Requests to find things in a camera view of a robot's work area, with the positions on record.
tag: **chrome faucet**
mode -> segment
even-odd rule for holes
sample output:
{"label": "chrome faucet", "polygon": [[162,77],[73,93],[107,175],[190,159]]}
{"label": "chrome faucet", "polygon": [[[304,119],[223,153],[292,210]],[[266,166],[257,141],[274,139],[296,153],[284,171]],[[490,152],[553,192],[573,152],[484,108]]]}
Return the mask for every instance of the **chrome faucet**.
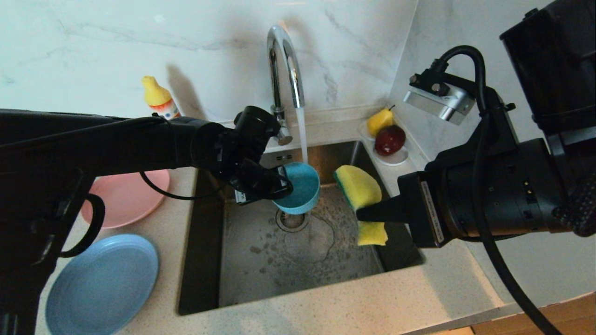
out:
{"label": "chrome faucet", "polygon": [[292,135],[285,120],[285,108],[281,103],[280,77],[277,71],[277,50],[281,51],[285,67],[288,69],[294,107],[304,107],[304,93],[302,91],[302,77],[298,67],[298,59],[294,52],[294,46],[288,33],[279,25],[274,25],[267,34],[267,51],[269,55],[269,69],[271,71],[271,86],[273,88],[273,101],[271,113],[277,118],[281,125],[280,133],[277,135],[277,143],[286,145],[292,142]]}

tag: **sponge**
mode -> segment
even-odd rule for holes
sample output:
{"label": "sponge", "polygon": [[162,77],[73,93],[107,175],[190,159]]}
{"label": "sponge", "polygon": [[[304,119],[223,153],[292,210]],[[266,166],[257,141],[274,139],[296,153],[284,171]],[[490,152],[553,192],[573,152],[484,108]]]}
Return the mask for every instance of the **sponge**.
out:
{"label": "sponge", "polygon": [[[381,201],[381,187],[377,181],[362,169],[342,165],[333,174],[350,207],[356,211]],[[388,240],[383,222],[358,222],[358,245],[376,244],[384,246]]]}

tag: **marble wall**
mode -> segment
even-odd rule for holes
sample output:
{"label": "marble wall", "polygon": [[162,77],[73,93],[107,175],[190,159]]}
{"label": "marble wall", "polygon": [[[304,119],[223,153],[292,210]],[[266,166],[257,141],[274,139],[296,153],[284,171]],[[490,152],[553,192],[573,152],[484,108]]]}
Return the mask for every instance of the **marble wall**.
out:
{"label": "marble wall", "polygon": [[280,20],[308,110],[384,103],[417,0],[2,4],[0,107],[146,116],[140,80],[153,75],[186,115],[230,120],[271,105],[266,35]]}
{"label": "marble wall", "polygon": [[[487,85],[495,88],[506,103],[517,109],[509,113],[520,141],[541,137],[531,119],[530,108],[499,35],[519,23],[532,8],[542,8],[551,0],[420,0],[402,61],[390,94],[397,117],[412,133],[428,158],[468,140],[480,117],[474,107],[460,126],[438,119],[402,102],[408,78],[421,73],[431,62],[456,45],[478,48],[486,62]],[[448,72],[474,78],[473,64],[466,56],[449,62]],[[572,233],[528,234],[499,242],[512,273],[538,305],[559,302],[593,291],[596,287],[596,238],[580,238]],[[511,297],[497,277],[479,243],[468,243],[472,254],[492,284],[507,301]]]}

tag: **sink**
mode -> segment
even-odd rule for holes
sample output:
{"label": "sink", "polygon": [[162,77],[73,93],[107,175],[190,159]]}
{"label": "sink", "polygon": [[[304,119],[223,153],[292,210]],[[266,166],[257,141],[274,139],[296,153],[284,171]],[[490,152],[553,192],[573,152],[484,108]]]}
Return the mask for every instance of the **sink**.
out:
{"label": "sink", "polygon": [[[333,172],[354,165],[368,172],[389,195],[360,141],[308,148],[321,178],[321,198],[304,216],[285,215],[273,202],[235,203],[226,187],[193,204],[179,295],[178,314],[313,289],[419,265],[422,258],[403,224],[385,224],[386,246],[356,245],[354,212]],[[265,167],[302,161],[300,149],[263,155]],[[197,194],[216,182],[199,171]]]}

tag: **countertop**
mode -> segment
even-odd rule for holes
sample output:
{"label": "countertop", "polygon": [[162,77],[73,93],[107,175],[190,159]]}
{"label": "countertop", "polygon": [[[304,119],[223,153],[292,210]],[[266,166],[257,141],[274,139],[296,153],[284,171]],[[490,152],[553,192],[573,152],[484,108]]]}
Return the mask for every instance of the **countertop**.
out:
{"label": "countertop", "polygon": [[[308,145],[360,139],[357,127],[361,122],[308,125]],[[285,147],[272,145],[267,151],[299,147],[297,137]],[[399,166],[375,161],[391,196],[399,194],[399,175],[420,169],[421,156],[415,148],[410,142],[411,158]],[[170,175],[170,192],[194,192],[194,168],[171,170]],[[143,220],[100,232],[98,239],[123,233],[142,235],[154,243],[160,257],[151,296],[119,334],[402,334],[450,321],[454,324],[475,315],[489,319],[506,305],[464,242],[454,240],[441,249],[422,249],[424,263],[419,266],[180,317],[176,307],[191,208],[190,201],[166,198]],[[74,245],[86,228],[79,216],[67,247]],[[45,323],[47,295],[68,261],[58,261],[42,293],[39,334],[49,333]]]}

